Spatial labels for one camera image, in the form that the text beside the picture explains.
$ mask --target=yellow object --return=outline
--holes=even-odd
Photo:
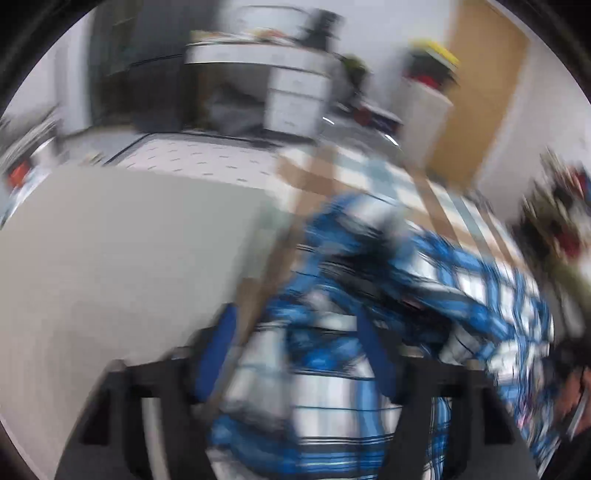
[[[456,56],[454,56],[452,52],[436,41],[425,39],[415,40],[413,41],[413,47],[422,48],[423,50],[433,50],[437,54],[441,55],[446,61],[454,65],[454,67],[458,67],[460,64],[460,61]]]

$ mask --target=dark hair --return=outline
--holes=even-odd
[[[562,380],[576,368],[591,367],[591,342],[588,338],[566,339],[550,354],[556,373]]]

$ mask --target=white wall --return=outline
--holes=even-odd
[[[25,78],[8,104],[3,117],[18,115],[37,107],[57,103],[56,58],[57,45],[53,45]]]
[[[58,105],[63,133],[90,127],[87,65],[93,15],[94,11],[89,12],[51,46],[23,81],[5,115]]]
[[[355,54],[368,65],[373,75],[367,94],[389,109],[409,42],[430,38],[445,43],[457,0],[226,0],[221,17],[228,18],[234,8],[253,4],[321,8],[342,15],[335,51]]]
[[[556,55],[518,20],[530,38],[512,105],[476,180],[496,215],[516,220],[523,195],[543,174],[546,146],[569,164],[591,169],[591,104]]]
[[[60,39],[63,48],[58,56],[62,55],[62,62],[59,63],[65,65],[65,85],[61,89],[58,87],[58,92],[63,115],[63,133],[66,135],[84,130],[92,124],[88,54],[94,14],[94,10],[90,11]]]

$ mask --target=white cabinet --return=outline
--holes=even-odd
[[[300,137],[312,137],[317,131],[324,105],[321,99],[271,92],[267,97],[265,128]]]
[[[326,52],[261,43],[189,45],[186,63],[247,63],[271,66],[264,127],[300,137],[313,137],[330,95]]]
[[[402,119],[398,138],[404,162],[425,168],[453,104],[441,92],[407,79],[397,93],[396,110]]]
[[[330,80],[323,75],[297,70],[272,69],[269,88],[314,98],[326,98]]]

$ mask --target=hand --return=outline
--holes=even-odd
[[[581,369],[578,368],[571,372],[566,379],[554,404],[554,412],[557,420],[563,419],[572,409],[577,407],[581,398],[581,386],[591,390],[591,370],[589,368],[585,368],[582,376]],[[581,417],[581,421],[574,434],[578,435],[589,427],[591,427],[591,401],[585,405],[583,417]]]

